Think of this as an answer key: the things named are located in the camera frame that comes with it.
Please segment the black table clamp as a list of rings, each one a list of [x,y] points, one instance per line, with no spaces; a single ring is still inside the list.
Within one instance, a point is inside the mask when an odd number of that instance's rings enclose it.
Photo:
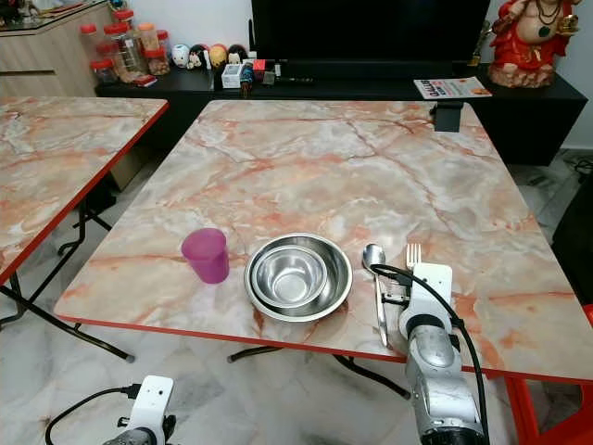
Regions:
[[[432,118],[434,132],[458,133],[461,131],[462,111],[466,103],[463,101],[436,101],[429,116]]]

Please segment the black chair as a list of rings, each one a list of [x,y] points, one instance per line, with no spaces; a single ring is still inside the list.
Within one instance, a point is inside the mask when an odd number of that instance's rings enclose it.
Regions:
[[[581,305],[593,304],[593,175],[577,189],[551,242]]]

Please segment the large red lid jar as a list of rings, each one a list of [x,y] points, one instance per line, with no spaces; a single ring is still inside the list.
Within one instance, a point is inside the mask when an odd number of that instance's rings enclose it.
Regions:
[[[144,75],[143,60],[140,59],[140,50],[136,46],[130,25],[111,24],[103,27],[103,32],[115,46],[113,59],[119,67],[119,76],[124,83],[132,83]]]

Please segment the small steel bowl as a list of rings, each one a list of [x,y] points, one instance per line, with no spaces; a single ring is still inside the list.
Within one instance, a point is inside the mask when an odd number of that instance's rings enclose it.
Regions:
[[[329,266],[312,249],[284,245],[258,254],[246,273],[250,292],[276,309],[309,305],[329,285]]]

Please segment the light wood drawer cabinet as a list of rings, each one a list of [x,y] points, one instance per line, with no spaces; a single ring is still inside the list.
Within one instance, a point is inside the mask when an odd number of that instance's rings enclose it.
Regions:
[[[0,33],[0,96],[94,97],[97,80],[80,28],[113,21],[105,3],[73,8],[47,24]]]

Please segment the large steel bowl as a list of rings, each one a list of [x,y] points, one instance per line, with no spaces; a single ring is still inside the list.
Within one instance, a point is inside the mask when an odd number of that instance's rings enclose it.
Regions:
[[[253,264],[253,260],[258,257],[258,254],[262,253],[264,249],[284,245],[296,245],[312,249],[315,253],[321,254],[327,266],[329,266],[329,285],[327,285],[320,297],[317,297],[309,305],[302,306],[302,308],[289,310],[271,308],[270,305],[259,301],[250,292],[246,283],[248,268]],[[326,240],[325,237],[319,235],[291,233],[273,238],[270,242],[264,243],[255,254],[251,255],[243,271],[243,281],[245,281],[246,293],[248,293],[251,304],[259,312],[268,315],[268,317],[275,319],[275,321],[307,323],[319,321],[319,319],[326,317],[327,314],[337,310],[347,300],[347,294],[350,292],[352,286],[352,271],[350,264],[348,264],[347,255],[334,242]]]

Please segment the red laughing Buddha statue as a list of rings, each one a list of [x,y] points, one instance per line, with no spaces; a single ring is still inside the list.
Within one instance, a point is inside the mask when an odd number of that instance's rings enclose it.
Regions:
[[[495,38],[488,77],[509,88],[542,88],[556,76],[556,59],[566,56],[569,35],[562,19],[581,0],[505,0],[491,26]]]

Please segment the small red lid jar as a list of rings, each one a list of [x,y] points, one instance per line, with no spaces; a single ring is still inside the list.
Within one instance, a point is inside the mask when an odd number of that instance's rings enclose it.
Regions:
[[[147,70],[153,76],[164,76],[170,73],[169,56],[164,47],[146,48],[144,51]]]
[[[114,64],[109,59],[97,60],[97,62],[90,63],[92,73],[96,81],[100,85],[111,85],[119,83],[120,78],[115,71]]]

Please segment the purple plastic cup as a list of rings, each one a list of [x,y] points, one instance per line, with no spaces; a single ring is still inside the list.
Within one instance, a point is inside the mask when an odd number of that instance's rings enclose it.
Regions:
[[[226,236],[220,229],[195,230],[182,242],[181,253],[205,284],[223,283],[229,275]]]

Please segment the printed magazine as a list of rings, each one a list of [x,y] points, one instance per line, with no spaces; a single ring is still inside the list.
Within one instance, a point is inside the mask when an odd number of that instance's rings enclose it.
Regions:
[[[423,100],[465,100],[465,98],[482,98],[493,95],[477,76],[414,80],[412,85],[421,94]]]

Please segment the silver metal fork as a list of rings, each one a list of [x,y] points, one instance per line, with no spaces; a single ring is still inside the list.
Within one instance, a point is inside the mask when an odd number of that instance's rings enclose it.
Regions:
[[[404,270],[406,270],[408,274],[414,275],[415,266],[421,262],[421,254],[423,254],[421,245],[419,245],[419,243],[410,243],[407,245],[406,250],[404,250],[404,254],[406,254],[406,259],[404,259],[406,268],[404,268]]]

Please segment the black flat television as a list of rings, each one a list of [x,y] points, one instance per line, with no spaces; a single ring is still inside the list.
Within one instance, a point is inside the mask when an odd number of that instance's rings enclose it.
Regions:
[[[251,0],[267,58],[458,62],[469,58],[490,0]]]

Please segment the small white box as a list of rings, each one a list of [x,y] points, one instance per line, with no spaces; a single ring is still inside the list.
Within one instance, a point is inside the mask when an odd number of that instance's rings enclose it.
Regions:
[[[241,76],[245,64],[242,63],[228,63],[221,72],[221,86],[224,89],[240,89]]]

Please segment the black metal table frame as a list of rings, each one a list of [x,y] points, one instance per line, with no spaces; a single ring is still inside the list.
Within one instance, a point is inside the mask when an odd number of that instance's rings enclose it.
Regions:
[[[259,347],[248,348],[235,353],[230,353],[230,355],[226,356],[226,362],[234,363],[243,359],[248,359],[248,357],[258,356],[262,355],[262,353],[271,353],[279,350],[283,350],[283,347],[275,347],[275,345],[259,345]],[[378,374],[365,367],[360,367],[359,364],[356,364],[353,357],[335,353],[334,358],[339,364],[342,364],[344,368],[350,370],[350,372],[360,375],[361,377],[369,378],[369,380],[373,382],[380,383],[380,385],[385,386],[385,388],[393,390],[395,394],[398,394],[398,396],[404,400],[409,400],[411,398],[411,393],[409,390],[403,388],[397,382],[390,380],[388,377]]]
[[[95,347],[98,347],[106,352],[113,353],[113,355],[118,356],[119,359],[122,359],[126,362],[134,362],[135,357],[132,356],[131,353],[124,352],[123,350],[116,348],[115,345],[107,343],[105,340],[101,340],[100,338],[81,331],[81,323],[69,325],[64,321],[60,321],[60,319],[56,318],[54,314],[48,313],[46,310],[35,305],[35,300],[41,296],[46,286],[56,278],[56,275],[62,271],[62,268],[65,266],[65,263],[67,263],[67,261],[69,261],[73,255],[75,255],[78,248],[83,245],[83,242],[86,240],[86,224],[88,222],[95,221],[98,225],[102,226],[103,229],[107,230],[107,232],[110,232],[110,230],[113,229],[109,223],[101,219],[100,215],[98,215],[96,211],[89,207],[88,198],[84,197],[84,199],[82,199],[81,202],[76,205],[75,209],[78,213],[78,221],[73,224],[73,226],[78,229],[77,240],[64,243],[63,246],[60,246],[59,249],[57,249],[59,260],[56,263],[54,270],[48,273],[41,285],[35,289],[35,291],[33,291],[32,297],[25,299],[21,296],[19,279],[16,276],[16,273],[13,273],[7,279],[1,280],[1,294],[4,294],[5,297],[17,302],[17,312],[13,315],[6,315],[6,317],[0,319],[1,329],[4,329],[6,324],[11,324],[24,317],[26,312],[32,311],[34,315],[38,315],[38,317],[41,317],[43,321],[50,323],[57,329],[68,332],[69,335],[83,340],[85,343],[95,345]]]

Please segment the silver metal spoon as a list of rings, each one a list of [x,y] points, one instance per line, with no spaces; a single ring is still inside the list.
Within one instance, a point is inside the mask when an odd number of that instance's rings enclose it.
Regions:
[[[378,323],[378,330],[380,330],[380,338],[383,348],[390,347],[388,338],[388,323],[385,317],[385,308],[383,308],[383,289],[380,280],[380,275],[372,270],[374,264],[381,264],[385,262],[385,251],[377,243],[369,243],[361,252],[361,266],[372,277],[372,285],[374,292],[374,309],[376,310],[376,319]]]

